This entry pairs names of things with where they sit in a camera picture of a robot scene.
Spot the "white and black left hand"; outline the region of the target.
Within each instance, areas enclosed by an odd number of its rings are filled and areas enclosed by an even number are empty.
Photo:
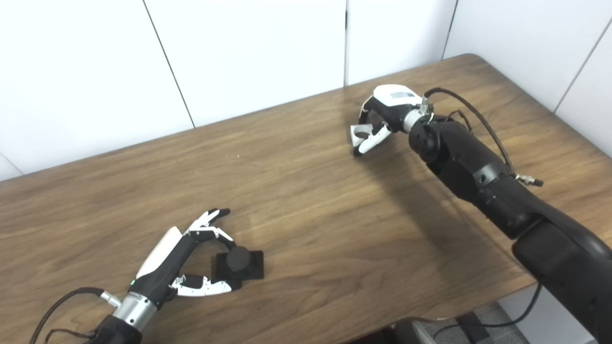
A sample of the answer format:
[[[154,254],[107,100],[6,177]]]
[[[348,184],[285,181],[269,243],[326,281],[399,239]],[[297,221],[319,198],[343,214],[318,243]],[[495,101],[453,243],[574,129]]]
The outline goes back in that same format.
[[[231,211],[228,208],[210,209],[182,231],[174,226],[151,251],[129,287],[130,294],[139,294],[161,309],[174,296],[202,298],[237,291],[242,288],[238,279],[208,279],[205,276],[181,274],[181,269],[195,248],[209,240],[217,240],[226,248],[237,247],[236,242],[213,223]]]

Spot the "white and black right hand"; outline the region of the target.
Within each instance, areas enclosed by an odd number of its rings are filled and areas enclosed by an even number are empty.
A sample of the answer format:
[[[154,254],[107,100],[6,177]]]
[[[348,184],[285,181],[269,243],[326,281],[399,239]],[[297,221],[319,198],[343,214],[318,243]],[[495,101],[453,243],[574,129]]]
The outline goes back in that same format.
[[[358,124],[350,126],[352,154],[360,157],[391,134],[409,134],[412,126],[426,115],[423,98],[403,85],[387,84],[374,88],[363,102]]]

